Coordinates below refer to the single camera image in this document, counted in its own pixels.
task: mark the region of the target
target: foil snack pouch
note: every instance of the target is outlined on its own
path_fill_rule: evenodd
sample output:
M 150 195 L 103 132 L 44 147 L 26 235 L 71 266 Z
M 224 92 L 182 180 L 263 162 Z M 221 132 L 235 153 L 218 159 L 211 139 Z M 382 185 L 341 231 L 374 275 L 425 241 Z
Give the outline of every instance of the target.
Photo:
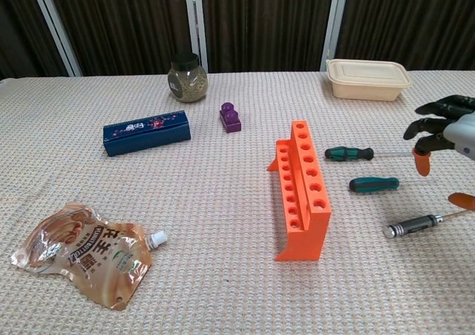
M 152 264 L 145 240 L 137 224 L 110 223 L 92 207 L 70 203 L 36 227 L 11 263 L 62 274 L 88 298 L 123 310 Z

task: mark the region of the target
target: orange fingertip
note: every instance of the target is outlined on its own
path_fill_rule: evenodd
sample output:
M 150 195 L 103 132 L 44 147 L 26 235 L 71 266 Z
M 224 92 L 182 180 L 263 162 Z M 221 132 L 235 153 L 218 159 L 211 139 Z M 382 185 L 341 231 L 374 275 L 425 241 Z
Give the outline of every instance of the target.
M 426 155 L 419 155 L 416 149 L 413 149 L 414 161 L 416 162 L 417 172 L 423 177 L 430 173 L 430 152 Z
M 448 197 L 448 200 L 463 209 L 475 210 L 475 196 L 464 194 L 463 192 L 455 192 Z

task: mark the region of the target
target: green screwdriver handle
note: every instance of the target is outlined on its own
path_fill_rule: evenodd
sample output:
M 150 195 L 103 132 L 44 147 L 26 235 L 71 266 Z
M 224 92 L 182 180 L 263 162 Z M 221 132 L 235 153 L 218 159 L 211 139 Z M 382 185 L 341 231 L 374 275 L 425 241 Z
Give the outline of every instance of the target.
M 352 192 L 380 192 L 383 190 L 396 190 L 399 188 L 397 178 L 365 177 L 350 181 Z
M 358 149 L 348 147 L 335 147 L 325 151 L 327 159 L 335 160 L 337 162 L 344 162 L 346 160 L 366 159 L 372 160 L 374 151 L 371 148 Z

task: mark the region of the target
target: jar lid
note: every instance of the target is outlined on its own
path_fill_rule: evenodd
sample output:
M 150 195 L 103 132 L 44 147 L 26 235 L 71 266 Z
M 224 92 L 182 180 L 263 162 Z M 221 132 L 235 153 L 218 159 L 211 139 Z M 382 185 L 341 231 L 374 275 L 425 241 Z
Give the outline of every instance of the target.
M 171 58 L 171 67 L 174 70 L 186 71 L 196 68 L 200 64 L 200 57 L 195 53 L 179 53 Z

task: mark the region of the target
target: glass jar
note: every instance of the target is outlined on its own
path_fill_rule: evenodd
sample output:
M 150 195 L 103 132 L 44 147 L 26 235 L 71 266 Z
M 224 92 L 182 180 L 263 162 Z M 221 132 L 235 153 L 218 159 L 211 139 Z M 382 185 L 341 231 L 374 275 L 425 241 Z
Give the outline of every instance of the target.
M 206 96 L 208 77 L 194 53 L 180 53 L 171 58 L 168 86 L 173 97 L 182 103 L 193 103 Z

